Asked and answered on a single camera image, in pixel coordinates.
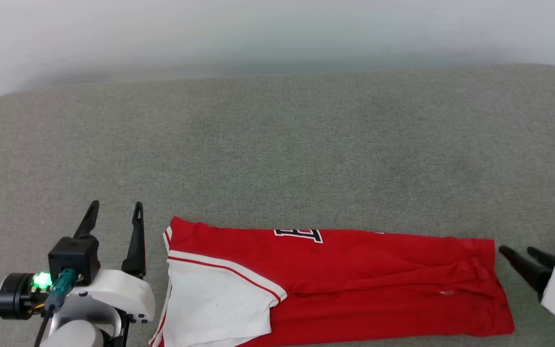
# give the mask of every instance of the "black letter with white outline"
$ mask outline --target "black letter with white outline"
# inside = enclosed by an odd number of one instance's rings
[[[307,230],[297,230],[297,229],[275,229],[276,236],[294,236],[294,237],[305,237],[306,239],[314,239],[316,243],[322,243],[322,236],[318,229],[307,229]]]

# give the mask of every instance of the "white background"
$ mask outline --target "white background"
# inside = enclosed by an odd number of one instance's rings
[[[555,0],[0,0],[0,95],[506,62],[555,64]]]

